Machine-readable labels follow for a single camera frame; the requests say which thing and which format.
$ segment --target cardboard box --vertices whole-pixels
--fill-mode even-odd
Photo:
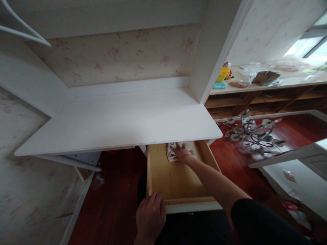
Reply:
[[[255,83],[259,86],[268,86],[277,78],[279,78],[280,74],[272,72],[272,71],[261,71],[258,72],[256,77],[253,79],[252,83]]]

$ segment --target black sleeve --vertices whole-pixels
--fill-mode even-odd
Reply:
[[[275,212],[257,201],[236,201],[231,216],[242,244],[312,244]]]

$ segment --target drawer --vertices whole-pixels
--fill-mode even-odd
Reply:
[[[207,141],[194,141],[194,145],[198,159],[220,171]],[[146,194],[153,192],[163,192],[167,213],[222,209],[190,167],[168,161],[166,144],[148,146]]]

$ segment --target white desk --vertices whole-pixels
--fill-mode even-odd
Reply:
[[[43,155],[55,161],[54,156],[44,155],[221,137],[219,127],[189,88],[159,89],[76,98],[15,155]]]

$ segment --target person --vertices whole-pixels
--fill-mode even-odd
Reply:
[[[252,200],[219,171],[196,159],[176,143],[171,149],[187,164],[224,210],[166,215],[163,193],[139,200],[136,212],[138,244],[233,244],[231,220],[242,244],[311,244],[299,231],[263,204]],[[146,196],[146,175],[138,195]]]

